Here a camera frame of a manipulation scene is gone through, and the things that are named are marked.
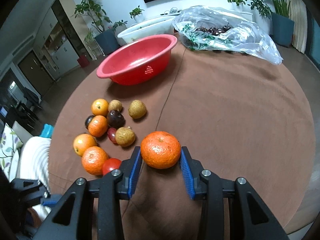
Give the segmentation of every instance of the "small orange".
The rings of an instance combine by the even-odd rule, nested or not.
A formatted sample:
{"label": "small orange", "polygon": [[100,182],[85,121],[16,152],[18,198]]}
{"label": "small orange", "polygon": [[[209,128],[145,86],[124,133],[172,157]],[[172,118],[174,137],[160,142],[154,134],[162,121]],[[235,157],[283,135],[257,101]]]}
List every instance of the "small orange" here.
{"label": "small orange", "polygon": [[94,137],[101,137],[108,130],[108,121],[102,115],[96,115],[88,124],[88,131]]}
{"label": "small orange", "polygon": [[156,169],[174,166],[181,155],[179,141],[170,133],[155,131],[141,142],[141,157],[147,165]]}
{"label": "small orange", "polygon": [[108,106],[109,103],[108,101],[99,98],[97,100],[95,100],[92,105],[91,105],[91,111],[94,115],[103,115],[103,116],[107,116],[108,114]]}
{"label": "small orange", "polygon": [[81,163],[88,173],[97,176],[102,175],[102,167],[107,159],[109,156],[102,148],[93,146],[85,150]]}
{"label": "small orange", "polygon": [[96,145],[97,143],[94,137],[86,133],[78,135],[73,141],[73,149],[80,157],[82,157],[86,149]]}

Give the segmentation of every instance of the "red colander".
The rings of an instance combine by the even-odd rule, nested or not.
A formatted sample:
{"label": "red colander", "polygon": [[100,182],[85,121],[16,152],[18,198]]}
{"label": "red colander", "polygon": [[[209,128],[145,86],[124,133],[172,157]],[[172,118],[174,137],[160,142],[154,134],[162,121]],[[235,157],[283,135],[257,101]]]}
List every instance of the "red colander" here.
{"label": "red colander", "polygon": [[153,35],[116,50],[102,61],[97,76],[120,85],[136,85],[161,73],[169,63],[175,36]]}

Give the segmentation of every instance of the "transparent plastic bag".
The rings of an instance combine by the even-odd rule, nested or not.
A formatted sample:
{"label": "transparent plastic bag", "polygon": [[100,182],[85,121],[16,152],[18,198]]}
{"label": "transparent plastic bag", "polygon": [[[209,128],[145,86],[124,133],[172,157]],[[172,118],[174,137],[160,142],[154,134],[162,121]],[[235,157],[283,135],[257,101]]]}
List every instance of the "transparent plastic bag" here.
{"label": "transparent plastic bag", "polygon": [[[197,28],[232,27],[219,36],[196,31]],[[180,33],[181,42],[194,50],[230,50],[244,52],[278,65],[282,57],[275,43],[258,25],[241,17],[236,11],[207,6],[193,6],[185,9],[173,20],[173,26]]]}

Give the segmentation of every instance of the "blue-gray plant pot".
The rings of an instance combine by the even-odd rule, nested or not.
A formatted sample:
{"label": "blue-gray plant pot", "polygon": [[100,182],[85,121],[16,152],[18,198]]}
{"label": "blue-gray plant pot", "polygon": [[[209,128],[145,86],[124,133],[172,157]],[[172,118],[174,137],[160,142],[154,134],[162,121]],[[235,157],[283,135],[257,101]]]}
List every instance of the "blue-gray plant pot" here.
{"label": "blue-gray plant pot", "polygon": [[292,41],[294,21],[272,13],[273,41],[281,46],[289,47]]}
{"label": "blue-gray plant pot", "polygon": [[95,40],[103,49],[105,55],[111,54],[120,47],[112,29],[108,29],[103,33],[100,33],[95,37]]}

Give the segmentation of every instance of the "white plastic basin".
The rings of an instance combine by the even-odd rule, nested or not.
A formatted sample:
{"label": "white plastic basin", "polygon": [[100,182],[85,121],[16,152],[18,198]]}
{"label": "white plastic basin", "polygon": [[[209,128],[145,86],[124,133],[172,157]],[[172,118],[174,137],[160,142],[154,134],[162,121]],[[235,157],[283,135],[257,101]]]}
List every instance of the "white plastic basin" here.
{"label": "white plastic basin", "polygon": [[124,39],[126,43],[134,42],[138,39],[155,34],[172,34],[174,28],[172,21],[175,16],[162,16],[143,21],[120,32],[118,38]]}

